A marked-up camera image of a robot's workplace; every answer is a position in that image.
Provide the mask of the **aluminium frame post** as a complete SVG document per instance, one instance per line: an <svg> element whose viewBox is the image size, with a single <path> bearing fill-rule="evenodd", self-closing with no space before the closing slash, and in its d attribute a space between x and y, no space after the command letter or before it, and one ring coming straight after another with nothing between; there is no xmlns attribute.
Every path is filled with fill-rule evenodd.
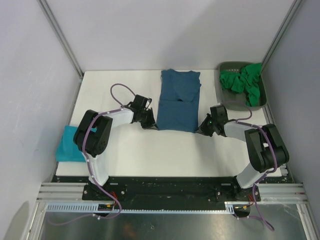
<svg viewBox="0 0 320 240"><path fill-rule="evenodd" d="M273 54L275 53L278 45L280 44L282 38L284 37L285 33L289 29L291 23L295 19L296 15L300 11L301 7L305 3L305 0L294 0L292 5L290 6L287 14L284 17L275 37L272 40L271 45L269 46L262 62L261 62L261 69L262 71L267 67L270 59L272 58Z"/></svg>
<svg viewBox="0 0 320 240"><path fill-rule="evenodd" d="M82 79L84 77L84 72L82 71L80 64L78 63L78 60L68 40L66 39L53 11L51 10L51 7L49 6L46 0L37 0L37 3L39 4L44 16L46 17L49 25L51 26L57 40L59 41L63 51L65 52L75 72L77 73L78 77Z"/></svg>

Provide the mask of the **left aluminium frame post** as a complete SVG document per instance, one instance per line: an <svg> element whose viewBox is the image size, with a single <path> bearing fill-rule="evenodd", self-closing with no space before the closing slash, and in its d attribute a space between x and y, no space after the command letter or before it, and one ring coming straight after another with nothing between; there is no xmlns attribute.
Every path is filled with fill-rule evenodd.
<svg viewBox="0 0 320 240"><path fill-rule="evenodd" d="M84 72L82 71L80 64L78 63L78 60L68 40L66 39L53 11L51 10L51 7L49 6L46 0L37 0L37 3L39 4L44 16L46 17L49 25L51 26L57 40L59 41L63 51L65 52L75 72L77 73L78 77L82 79L84 77Z"/></svg>

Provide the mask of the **green crumpled t shirt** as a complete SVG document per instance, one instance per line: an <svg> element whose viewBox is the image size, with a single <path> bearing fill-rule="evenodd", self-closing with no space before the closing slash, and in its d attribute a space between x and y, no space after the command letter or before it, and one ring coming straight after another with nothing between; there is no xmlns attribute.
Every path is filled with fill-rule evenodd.
<svg viewBox="0 0 320 240"><path fill-rule="evenodd" d="M219 82L225 93L233 96L244 94L244 102L249 107L260 105L259 86L262 64L247 62L223 62L219 66Z"/></svg>

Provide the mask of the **right aluminium frame post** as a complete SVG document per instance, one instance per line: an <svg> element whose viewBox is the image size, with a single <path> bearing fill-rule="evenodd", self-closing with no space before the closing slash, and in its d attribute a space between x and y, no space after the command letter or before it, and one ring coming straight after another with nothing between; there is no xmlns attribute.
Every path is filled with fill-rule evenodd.
<svg viewBox="0 0 320 240"><path fill-rule="evenodd" d="M278 45L280 44L282 38L284 37L285 33L289 29L291 23L295 19L296 15L300 11L301 7L305 3L305 0L294 0L292 5L290 6L287 14L284 17L275 37L272 40L271 45L269 46L262 62L261 62L261 69L262 71L267 67L270 59L272 58L273 54L275 53Z"/></svg>

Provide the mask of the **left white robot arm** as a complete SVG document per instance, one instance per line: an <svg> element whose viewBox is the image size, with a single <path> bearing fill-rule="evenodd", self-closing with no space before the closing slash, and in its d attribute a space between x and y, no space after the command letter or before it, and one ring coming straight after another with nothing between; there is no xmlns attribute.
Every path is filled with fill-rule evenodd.
<svg viewBox="0 0 320 240"><path fill-rule="evenodd" d="M118 109L106 112L87 110L76 129L73 142L88 165L89 178L95 184L93 194L100 200L110 196L111 188L105 184L109 174L104 170L104 152L111 131L122 125L140 123L144 130L157 130L151 98L135 95L134 100Z"/></svg>

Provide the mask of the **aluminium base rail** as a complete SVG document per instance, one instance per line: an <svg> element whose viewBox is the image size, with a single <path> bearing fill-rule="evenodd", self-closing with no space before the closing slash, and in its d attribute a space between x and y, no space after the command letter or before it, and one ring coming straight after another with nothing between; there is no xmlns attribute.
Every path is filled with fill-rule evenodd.
<svg viewBox="0 0 320 240"><path fill-rule="evenodd" d="M307 204L308 197L302 183L295 183L287 164L279 167L280 177L268 175L257 186L261 204Z"/></svg>

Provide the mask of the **teal folded t shirt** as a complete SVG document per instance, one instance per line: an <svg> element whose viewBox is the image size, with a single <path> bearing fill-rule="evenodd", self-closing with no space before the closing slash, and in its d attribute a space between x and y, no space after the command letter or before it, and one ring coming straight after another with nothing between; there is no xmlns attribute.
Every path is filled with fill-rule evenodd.
<svg viewBox="0 0 320 240"><path fill-rule="evenodd" d="M76 126L66 125L63 130L61 140L58 144L55 159L57 162L75 162L84 163L85 158L78 146L74 143L73 138L77 131Z"/></svg>

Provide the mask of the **grey plastic bin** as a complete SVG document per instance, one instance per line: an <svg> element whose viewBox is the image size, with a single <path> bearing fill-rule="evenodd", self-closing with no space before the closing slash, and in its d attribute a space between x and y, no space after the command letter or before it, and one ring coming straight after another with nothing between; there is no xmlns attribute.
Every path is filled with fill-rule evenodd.
<svg viewBox="0 0 320 240"><path fill-rule="evenodd" d="M225 103L225 107L229 110L243 111L245 109L245 107L243 105L246 105L251 110L258 110L258 109L264 107L265 104L267 103L265 88L264 88L261 74L260 74L259 86L260 86L261 97L260 97L259 106L257 106L257 107L247 106L245 103L245 95L244 94L232 95L229 92L222 91L221 84L220 84L221 101L223 103Z"/></svg>

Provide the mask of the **dark blue t shirt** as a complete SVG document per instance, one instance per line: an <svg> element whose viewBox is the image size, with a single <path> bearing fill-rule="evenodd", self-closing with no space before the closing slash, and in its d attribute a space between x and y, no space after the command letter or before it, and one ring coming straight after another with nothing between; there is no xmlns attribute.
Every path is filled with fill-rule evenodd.
<svg viewBox="0 0 320 240"><path fill-rule="evenodd" d="M159 130L195 133L198 128L200 72L161 71L156 124Z"/></svg>

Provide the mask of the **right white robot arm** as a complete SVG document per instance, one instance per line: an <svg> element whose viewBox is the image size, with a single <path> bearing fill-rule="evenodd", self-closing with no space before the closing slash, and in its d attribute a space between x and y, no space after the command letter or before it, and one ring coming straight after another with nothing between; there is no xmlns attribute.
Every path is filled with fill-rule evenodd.
<svg viewBox="0 0 320 240"><path fill-rule="evenodd" d="M268 174L290 160L287 147L275 124L256 125L244 122L247 118L230 119L224 105L210 108L197 134L212 137L213 134L233 138L246 143L249 164L236 175L230 184L230 194L242 201L249 189L256 186Z"/></svg>

